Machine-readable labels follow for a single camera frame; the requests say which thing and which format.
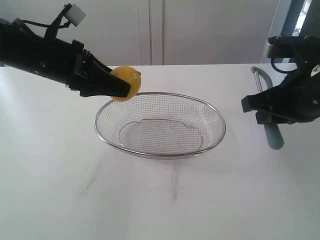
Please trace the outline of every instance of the basket rim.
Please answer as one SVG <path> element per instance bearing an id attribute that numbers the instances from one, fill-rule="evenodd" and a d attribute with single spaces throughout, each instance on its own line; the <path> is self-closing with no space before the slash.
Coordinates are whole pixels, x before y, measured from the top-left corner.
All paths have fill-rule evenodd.
<path id="1" fill-rule="evenodd" d="M 110 100 L 108 101 L 106 104 L 104 104 L 99 111 L 96 113 L 95 119 L 94 119 L 94 130 L 96 132 L 96 134 L 98 135 L 98 137 L 104 141 L 106 144 L 115 147 L 118 150 L 121 151 L 125 151 L 131 154 L 135 154 L 135 155 L 142 155 L 144 157 L 159 157 L 159 158 L 172 158 L 172 157 L 190 157 L 193 155 L 198 155 L 198 154 L 202 154 L 206 151 L 209 151 L 211 149 L 213 149 L 214 147 L 216 147 L 225 137 L 226 135 L 226 121 L 224 119 L 224 117 L 221 115 L 221 113 L 214 107 L 212 106 L 210 103 L 203 101 L 201 99 L 192 97 L 192 96 L 187 96 L 187 95 L 183 95 L 183 94 L 178 94 L 178 93 L 171 93 L 171 92 L 161 92 L 161 91 L 147 91 L 147 92 L 139 92 L 136 94 L 136 96 L 141 96 L 141 95 L 169 95 L 169 96 L 175 96 L 175 97 L 181 97 L 181 98 L 186 98 L 186 99 L 191 99 L 200 103 L 203 103 L 205 105 L 207 105 L 208 107 L 212 108 L 220 117 L 220 119 L 222 120 L 222 124 L 223 124 L 223 133 L 221 134 L 220 138 L 218 139 L 218 141 L 216 141 L 215 144 L 212 144 L 211 146 L 208 146 L 202 150 L 198 150 L 198 151 L 191 151 L 191 152 L 185 152 L 185 153 L 173 153 L 173 154 L 153 154 L 153 153 L 146 153 L 146 152 L 140 152 L 140 151 L 135 151 L 135 150 L 131 150 L 122 146 L 119 146 L 118 144 L 114 144 L 113 142 L 106 140 L 105 138 L 103 138 L 101 136 L 101 134 L 99 133 L 98 127 L 97 127 L 97 121 L 98 118 L 101 114 L 101 112 L 110 104 L 112 104 L 113 102 L 115 102 L 115 100 Z"/>

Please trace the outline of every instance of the white wall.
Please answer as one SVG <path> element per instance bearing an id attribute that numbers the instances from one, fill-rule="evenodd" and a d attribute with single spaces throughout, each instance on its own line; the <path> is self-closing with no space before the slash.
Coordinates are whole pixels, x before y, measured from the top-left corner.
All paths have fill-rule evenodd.
<path id="1" fill-rule="evenodd" d="M 166 0 L 164 64 L 259 63 L 279 0 Z"/>
<path id="2" fill-rule="evenodd" d="M 63 4 L 68 2 L 0 0 L 0 17 L 8 21 L 20 18 L 50 24 L 62 10 Z M 60 30 L 58 38 L 67 42 L 76 39 L 84 43 L 87 50 L 107 65 L 145 64 L 141 58 L 145 59 L 146 54 L 150 59 L 149 22 L 138 27 L 139 17 L 143 21 L 146 15 L 149 20 L 149 13 L 140 6 L 138 16 L 136 0 L 70 0 L 70 3 L 77 4 L 86 13 L 86 17 L 78 27 L 70 25 Z M 42 27 L 30 28 L 42 36 L 45 32 Z M 144 39 L 147 48 L 140 48 L 139 38 Z"/>

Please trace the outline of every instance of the metal strainer basket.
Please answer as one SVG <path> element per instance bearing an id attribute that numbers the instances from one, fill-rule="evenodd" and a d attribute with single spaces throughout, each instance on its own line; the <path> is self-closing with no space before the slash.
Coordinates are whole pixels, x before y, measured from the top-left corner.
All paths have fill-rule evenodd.
<path id="1" fill-rule="evenodd" d="M 142 92 L 128 101 L 109 101 L 94 127 L 107 144 L 139 157 L 180 159 L 218 145 L 226 132 L 210 104 L 185 95 Z"/>

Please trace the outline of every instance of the wire mesh basket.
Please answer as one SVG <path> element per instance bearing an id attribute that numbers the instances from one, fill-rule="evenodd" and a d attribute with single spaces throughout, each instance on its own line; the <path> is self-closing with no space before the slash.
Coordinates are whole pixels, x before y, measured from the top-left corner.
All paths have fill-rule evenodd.
<path id="1" fill-rule="evenodd" d="M 197 156 L 218 145 L 226 133 L 225 120 L 212 105 L 167 92 L 111 100 L 98 111 L 94 127 L 107 144 L 151 159 Z"/>

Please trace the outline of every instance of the lemon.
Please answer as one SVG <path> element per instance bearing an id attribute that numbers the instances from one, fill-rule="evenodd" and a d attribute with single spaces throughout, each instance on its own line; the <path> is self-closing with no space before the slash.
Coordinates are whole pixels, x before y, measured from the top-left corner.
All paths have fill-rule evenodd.
<path id="1" fill-rule="evenodd" d="M 133 98 L 141 87 L 141 73 L 130 66 L 119 66 L 113 69 L 110 74 L 126 81 L 131 85 L 127 97 L 112 96 L 111 98 L 118 102 L 128 101 Z"/>

